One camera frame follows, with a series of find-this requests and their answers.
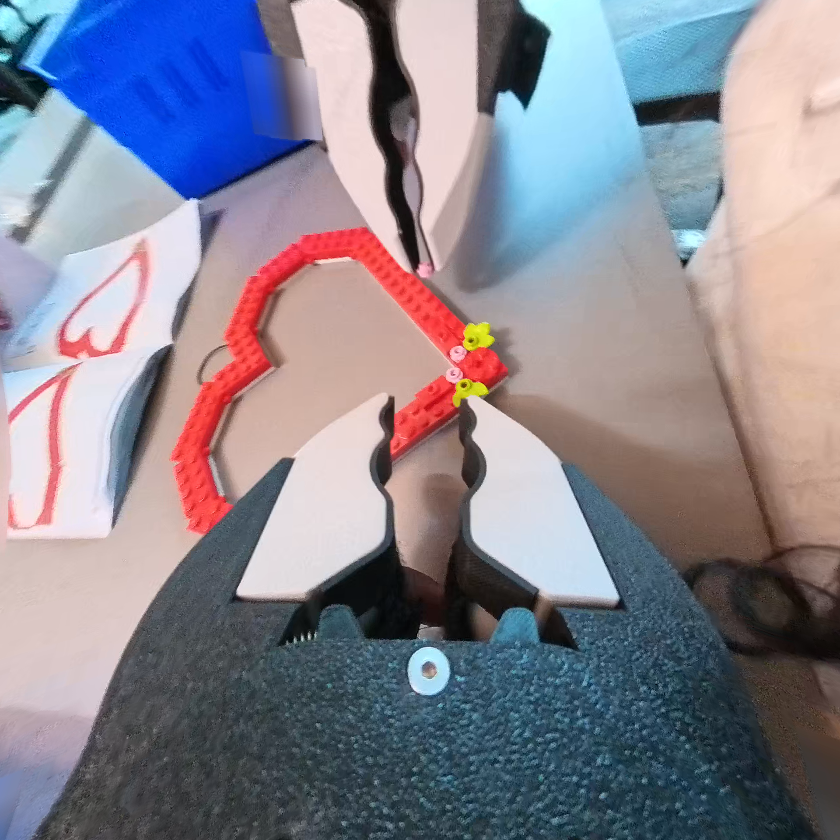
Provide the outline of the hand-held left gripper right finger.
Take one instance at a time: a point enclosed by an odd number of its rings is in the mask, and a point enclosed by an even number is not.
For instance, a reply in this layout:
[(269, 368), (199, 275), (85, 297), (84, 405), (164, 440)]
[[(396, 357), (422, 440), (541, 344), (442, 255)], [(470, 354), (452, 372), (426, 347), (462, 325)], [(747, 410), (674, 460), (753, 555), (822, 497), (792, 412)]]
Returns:
[(459, 407), (460, 536), (528, 605), (614, 610), (621, 596), (560, 457), (477, 396)]

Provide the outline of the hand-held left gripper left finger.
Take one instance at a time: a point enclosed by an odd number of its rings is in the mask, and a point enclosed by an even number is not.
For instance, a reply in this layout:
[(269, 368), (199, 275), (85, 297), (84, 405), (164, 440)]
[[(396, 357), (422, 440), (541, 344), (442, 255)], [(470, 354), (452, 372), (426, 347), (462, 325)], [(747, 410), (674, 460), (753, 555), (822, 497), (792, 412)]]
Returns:
[(394, 399), (382, 392), (331, 422), (291, 459), (236, 596), (304, 603), (395, 547)]

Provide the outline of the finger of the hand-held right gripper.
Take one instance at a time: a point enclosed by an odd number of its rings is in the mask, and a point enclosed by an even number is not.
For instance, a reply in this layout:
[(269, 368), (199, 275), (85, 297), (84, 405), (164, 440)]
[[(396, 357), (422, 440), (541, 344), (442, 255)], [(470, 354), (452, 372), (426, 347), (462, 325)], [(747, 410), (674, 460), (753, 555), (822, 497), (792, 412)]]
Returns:
[(476, 57), (473, 35), (476, 1), (455, 2), (453, 33), (432, 34), (430, 14), (409, 7), (398, 12), (397, 33), (406, 37), (406, 66), (417, 84), (413, 161), (420, 190), (417, 214), (426, 258), (434, 272), (445, 268), (465, 230), (476, 201), (491, 135), (491, 116), (478, 112), (474, 99)]
[(419, 264), (405, 164), (391, 108), (408, 93), (390, 24), (377, 2), (291, 2), (303, 58), (314, 69), (332, 167), (372, 233), (407, 271)]

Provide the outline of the red brick heart frame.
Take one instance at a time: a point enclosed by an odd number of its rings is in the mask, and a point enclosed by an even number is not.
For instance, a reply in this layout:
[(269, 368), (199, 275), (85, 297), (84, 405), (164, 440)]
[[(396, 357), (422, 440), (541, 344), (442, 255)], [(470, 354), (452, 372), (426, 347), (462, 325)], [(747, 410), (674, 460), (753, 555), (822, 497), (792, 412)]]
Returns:
[[(200, 384), (172, 451), (175, 483), (189, 530), (206, 534), (233, 508), (214, 473), (214, 440), (234, 402), (276, 369), (259, 339), (268, 303), (282, 284), (302, 270), (343, 260), (362, 265), (444, 357), (448, 368), (454, 365), (448, 351), (462, 343), (466, 323), (416, 275), (400, 267), (369, 229), (346, 228), (300, 237), (247, 279), (224, 331), (230, 361)], [(457, 366), (465, 378), (486, 384), (490, 393), (509, 375), (493, 345), (468, 352)], [(392, 461), (412, 452), (456, 419), (459, 409), (452, 402), (454, 390), (455, 385), (441, 374), (395, 412)]]

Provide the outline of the black mesh office chair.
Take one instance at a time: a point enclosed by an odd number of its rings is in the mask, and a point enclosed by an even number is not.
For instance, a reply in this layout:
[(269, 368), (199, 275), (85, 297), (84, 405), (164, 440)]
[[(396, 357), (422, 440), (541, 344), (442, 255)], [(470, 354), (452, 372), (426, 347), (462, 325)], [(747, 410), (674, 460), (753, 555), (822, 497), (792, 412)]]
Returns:
[(636, 102), (633, 105), (639, 126), (665, 123), (720, 121), (721, 93), (710, 91), (677, 98)]

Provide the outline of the blue plastic bin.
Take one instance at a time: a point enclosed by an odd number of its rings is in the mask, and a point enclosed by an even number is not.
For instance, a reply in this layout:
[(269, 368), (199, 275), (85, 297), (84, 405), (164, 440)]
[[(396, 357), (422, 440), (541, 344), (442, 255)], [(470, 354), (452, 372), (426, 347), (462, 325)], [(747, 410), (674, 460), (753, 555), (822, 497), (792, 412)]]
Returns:
[(77, 2), (24, 66), (185, 198), (306, 143), (257, 2)]

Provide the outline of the open instruction booklet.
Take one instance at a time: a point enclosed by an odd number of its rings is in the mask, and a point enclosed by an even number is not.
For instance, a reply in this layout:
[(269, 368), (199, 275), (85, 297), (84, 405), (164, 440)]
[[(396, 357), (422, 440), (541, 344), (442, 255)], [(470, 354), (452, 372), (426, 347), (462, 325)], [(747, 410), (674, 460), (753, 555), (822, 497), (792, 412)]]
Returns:
[(203, 258), (201, 204), (63, 258), (3, 357), (10, 540), (101, 539)]

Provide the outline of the person's beige clothed leg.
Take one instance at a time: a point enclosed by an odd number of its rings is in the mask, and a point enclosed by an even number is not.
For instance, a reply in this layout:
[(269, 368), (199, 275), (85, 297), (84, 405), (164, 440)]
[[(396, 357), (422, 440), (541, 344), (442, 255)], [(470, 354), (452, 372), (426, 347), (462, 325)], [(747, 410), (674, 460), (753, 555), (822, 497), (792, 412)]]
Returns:
[[(838, 36), (838, 2), (758, 4), (722, 87), (722, 197), (688, 266), (770, 556), (839, 541)], [(820, 838), (838, 838), (838, 662), (764, 661), (767, 729)]]

